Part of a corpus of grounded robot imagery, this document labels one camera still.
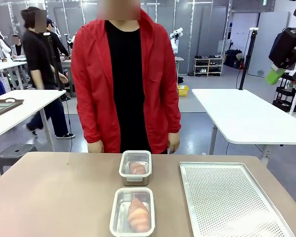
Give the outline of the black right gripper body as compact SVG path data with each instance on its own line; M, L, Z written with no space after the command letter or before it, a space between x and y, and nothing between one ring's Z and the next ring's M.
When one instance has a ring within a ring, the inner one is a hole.
M269 59L279 69L288 69L296 62L296 28L286 28L278 34Z

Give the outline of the person's left hand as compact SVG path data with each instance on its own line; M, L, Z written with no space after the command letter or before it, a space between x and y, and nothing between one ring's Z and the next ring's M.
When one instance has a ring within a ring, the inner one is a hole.
M168 134L168 149L169 153L173 154L180 146L180 133L169 133Z

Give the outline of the person's right hand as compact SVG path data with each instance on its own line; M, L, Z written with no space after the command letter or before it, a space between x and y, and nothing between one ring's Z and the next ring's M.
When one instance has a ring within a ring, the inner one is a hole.
M101 140L94 142L94 143L88 143L87 148L88 148L89 153L103 153L104 152L104 145Z

